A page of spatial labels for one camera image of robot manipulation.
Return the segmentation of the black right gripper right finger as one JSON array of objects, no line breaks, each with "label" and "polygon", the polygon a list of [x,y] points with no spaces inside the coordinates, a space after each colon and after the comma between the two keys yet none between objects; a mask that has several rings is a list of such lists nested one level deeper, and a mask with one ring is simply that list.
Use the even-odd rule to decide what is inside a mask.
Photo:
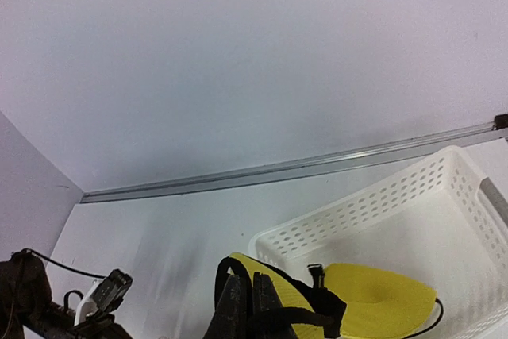
[{"label": "black right gripper right finger", "polygon": [[275,317],[282,303],[268,275],[256,272],[252,284],[252,315],[248,318],[248,338],[296,338],[291,324]]}]

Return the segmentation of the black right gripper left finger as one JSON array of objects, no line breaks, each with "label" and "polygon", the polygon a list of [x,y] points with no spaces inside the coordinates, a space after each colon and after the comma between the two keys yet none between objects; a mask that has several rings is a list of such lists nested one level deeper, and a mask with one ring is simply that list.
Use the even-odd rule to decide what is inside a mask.
[{"label": "black right gripper left finger", "polygon": [[218,275],[214,289],[214,314],[205,339],[247,338],[247,320],[252,307],[252,283],[247,276]]}]

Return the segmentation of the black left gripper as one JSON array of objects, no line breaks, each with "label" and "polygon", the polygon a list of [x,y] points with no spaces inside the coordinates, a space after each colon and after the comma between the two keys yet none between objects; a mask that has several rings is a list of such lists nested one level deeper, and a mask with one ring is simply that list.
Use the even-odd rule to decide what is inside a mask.
[{"label": "black left gripper", "polygon": [[74,325],[75,312],[49,303],[39,314],[23,316],[23,326],[42,338],[103,338],[128,339],[130,334],[114,321],[112,314],[89,318]]}]

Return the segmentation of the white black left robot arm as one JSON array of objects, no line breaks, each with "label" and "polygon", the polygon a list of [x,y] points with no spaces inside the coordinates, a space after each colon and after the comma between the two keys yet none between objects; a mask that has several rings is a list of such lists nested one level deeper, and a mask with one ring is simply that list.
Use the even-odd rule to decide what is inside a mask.
[{"label": "white black left robot arm", "polygon": [[[52,300],[45,263],[94,282],[85,293],[67,291],[58,304]],[[132,283],[132,277],[119,269],[98,275],[24,248],[1,262],[1,337],[23,338],[29,330],[41,338],[130,338],[115,321],[114,311]]]}]

